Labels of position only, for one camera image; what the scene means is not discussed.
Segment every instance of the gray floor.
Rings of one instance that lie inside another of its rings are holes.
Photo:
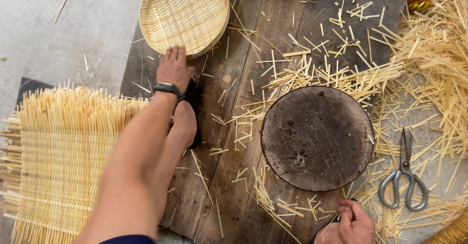
[[[68,0],[54,24],[62,0],[0,0],[0,57],[7,57],[6,62],[0,62],[0,118],[6,117],[14,106],[21,76],[50,84],[70,78],[78,84],[90,87],[99,84],[110,93],[118,92],[126,65],[125,55],[129,52],[137,23],[139,3],[140,0]],[[424,112],[427,115],[414,112],[402,122],[418,123],[436,113]],[[422,126],[417,130],[419,142],[414,145],[427,146],[438,137],[439,134],[430,131],[430,127],[433,126]],[[393,143],[399,144],[398,134],[388,133]],[[450,196],[443,192],[455,165],[444,164],[444,167],[441,178],[436,179],[437,164],[430,163],[422,180],[428,187],[437,183],[431,193],[438,194],[441,199],[450,199],[460,192],[468,166],[466,160],[461,163],[458,170],[460,185],[455,185]],[[0,220],[0,240],[5,240],[3,237],[7,237],[11,230],[8,220]],[[407,243],[418,243],[433,234],[436,227],[408,229],[401,237],[408,239]],[[190,242],[170,232],[161,236],[161,243]]]

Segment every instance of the dark round disc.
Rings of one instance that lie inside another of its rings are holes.
[[[263,155],[292,186],[330,191],[355,180],[373,152],[373,128],[351,96],[325,86],[298,88],[267,111],[260,131]]]

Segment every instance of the wristwatch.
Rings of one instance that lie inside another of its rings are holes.
[[[174,84],[169,83],[156,83],[153,93],[156,91],[160,92],[172,92],[177,96],[178,101],[182,101],[184,99],[184,95],[180,94],[179,88]]]

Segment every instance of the round bamboo tray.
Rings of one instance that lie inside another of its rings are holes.
[[[142,0],[140,26],[154,50],[184,45],[188,56],[200,56],[212,48],[229,20],[229,0]]]

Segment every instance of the worn wooden table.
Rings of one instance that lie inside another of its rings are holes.
[[[286,41],[291,42],[288,33],[296,38],[300,44],[309,47],[310,45],[303,39],[303,36],[315,44],[329,39],[330,41],[325,44],[326,49],[337,51],[337,47],[342,45],[342,40],[336,36],[332,28],[337,32],[341,32],[341,28],[328,20],[329,17],[337,18],[342,0],[311,1],[316,3],[303,3],[300,0],[237,0],[235,10],[245,28],[256,30],[258,35],[273,43],[283,53],[293,51],[286,43]],[[382,8],[385,7],[383,24],[396,32],[400,23],[400,10],[406,0],[356,0],[354,3],[352,0],[345,0],[344,10],[351,10],[356,7],[357,3],[362,5],[369,1],[372,1],[373,4],[366,8],[365,15],[381,14]],[[359,18],[350,18],[349,14],[344,11],[342,19],[346,21],[343,27],[346,31],[346,37],[351,38],[348,29],[348,26],[351,25],[355,38],[361,41],[364,52],[369,53],[367,29],[377,28],[380,18],[370,18],[360,22]],[[230,22],[239,24],[232,11]],[[321,34],[320,23],[323,25],[324,36]],[[226,59],[228,36],[229,50]],[[258,52],[261,60],[271,60],[272,46],[255,35],[250,37],[262,50]],[[139,25],[137,25],[133,41],[141,38],[143,37]],[[338,56],[340,68],[354,67],[354,65],[362,69],[366,68],[364,62],[356,55],[356,49],[356,47],[349,47],[345,55]],[[371,51],[373,60],[378,65],[389,60],[391,50],[387,46],[373,41],[371,42]],[[323,52],[317,54],[321,56],[312,55],[312,59],[317,66],[320,66],[323,63]],[[277,50],[275,50],[275,56],[280,57]],[[158,60],[159,54],[151,49],[144,40],[134,43],[130,49],[121,85],[122,95],[149,97],[149,93],[135,86],[132,81],[147,89],[150,88],[150,85],[154,86]],[[223,242],[295,243],[296,241],[256,204],[255,199],[249,196],[244,183],[233,184],[231,182],[235,179],[238,170],[248,167],[249,170],[244,174],[244,177],[249,182],[250,193],[255,196],[255,189],[252,187],[254,177],[252,167],[260,169],[264,165],[259,138],[261,122],[254,122],[253,139],[246,144],[247,148],[240,147],[240,151],[235,151],[233,140],[236,127],[234,123],[222,126],[212,121],[210,115],[213,113],[228,120],[231,116],[239,115],[242,111],[240,108],[233,109],[234,106],[262,101],[261,86],[266,85],[271,80],[269,76],[272,75],[272,72],[261,77],[261,74],[268,67],[262,68],[259,63],[256,63],[258,58],[254,48],[237,31],[230,29],[226,30],[214,51],[210,51],[207,55],[204,73],[214,75],[214,77],[201,76],[204,61],[205,56],[189,61],[191,66],[196,67],[198,93],[201,99],[201,112],[198,117],[201,123],[202,140],[206,141],[195,150],[195,153],[206,165],[206,168],[202,167],[202,173],[209,179],[207,184],[213,201],[217,198],[219,203],[224,230]],[[286,62],[277,63],[276,70],[279,72],[287,66]],[[221,93],[233,84],[235,79],[237,81],[229,91],[222,107],[221,103],[218,103],[218,99]],[[255,95],[252,95],[250,80],[253,80]],[[264,91],[265,97],[269,97],[272,93],[272,90],[268,88]],[[208,156],[211,147],[230,150],[215,156]],[[174,187],[175,189],[168,194],[166,212],[161,226],[192,238],[196,243],[220,243],[222,239],[216,204],[211,204],[201,178],[194,175],[196,165],[190,154],[182,157],[179,166],[190,169],[176,170],[170,185],[170,188]],[[299,203],[299,205],[304,206],[307,204],[306,199],[315,195],[313,192],[291,187],[277,179],[271,170],[267,172],[265,187],[275,204],[277,199],[281,198],[288,203]],[[334,210],[337,206],[336,199],[340,197],[342,197],[342,191],[335,190],[319,193],[317,199],[322,201],[320,207],[323,209]],[[316,223],[311,212],[305,211],[304,214],[303,218],[299,216],[283,217],[292,226],[290,232],[302,243],[306,243],[329,220],[326,218]]]

